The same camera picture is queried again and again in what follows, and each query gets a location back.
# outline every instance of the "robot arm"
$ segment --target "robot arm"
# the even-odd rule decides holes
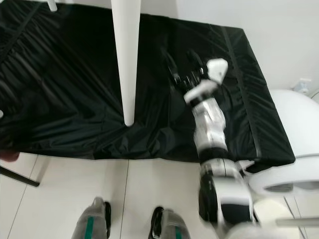
[[[224,59],[213,59],[204,65],[193,51],[188,56],[194,70],[186,77],[180,77],[172,59],[168,59],[173,82],[192,107],[196,122],[194,142],[201,164],[199,214],[226,232],[235,224],[253,219],[251,194],[230,159],[224,134],[225,117],[212,96],[222,84],[228,64]]]

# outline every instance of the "wrinkled black cloth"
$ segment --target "wrinkled black cloth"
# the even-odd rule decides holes
[[[135,123],[124,125],[110,9],[5,0],[0,4],[0,149],[64,157],[197,162],[191,109],[173,89],[163,52],[181,75],[186,53],[224,58],[215,97],[233,160],[294,162],[266,81],[242,29],[141,14]]]

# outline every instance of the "white floor tile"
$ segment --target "white floor tile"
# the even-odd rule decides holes
[[[156,206],[184,219],[191,238],[214,239],[198,214],[199,164],[163,159],[130,160],[121,239],[148,238]]]
[[[39,157],[9,239],[70,239],[80,215],[102,196],[112,205],[110,239],[119,239],[127,176],[127,160],[82,160]]]
[[[35,164],[37,155],[21,153],[15,162],[0,160],[2,167],[29,177]],[[14,217],[22,199],[26,184],[0,175],[0,238],[6,239],[9,235]]]
[[[295,197],[294,196],[286,196],[285,198],[286,198],[287,204],[288,204],[293,216],[295,218],[300,218],[301,215],[300,215]]]
[[[319,194],[311,194],[307,196],[296,197],[297,205],[301,214],[301,217],[318,217],[319,218]],[[306,227],[306,232],[309,239],[319,238],[319,227],[310,228]]]

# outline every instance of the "green stripe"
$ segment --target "green stripe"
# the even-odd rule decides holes
[[[176,235],[176,239],[181,239],[181,233],[180,233],[179,227],[175,227],[175,235]]]
[[[92,238],[93,223],[94,223],[94,217],[89,217],[88,224],[86,225],[84,239],[91,239]]]

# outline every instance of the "white pole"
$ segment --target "white pole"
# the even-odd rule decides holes
[[[58,8],[56,6],[55,0],[47,0],[49,8],[51,11],[57,11]]]
[[[141,0],[111,0],[124,122],[134,123]]]

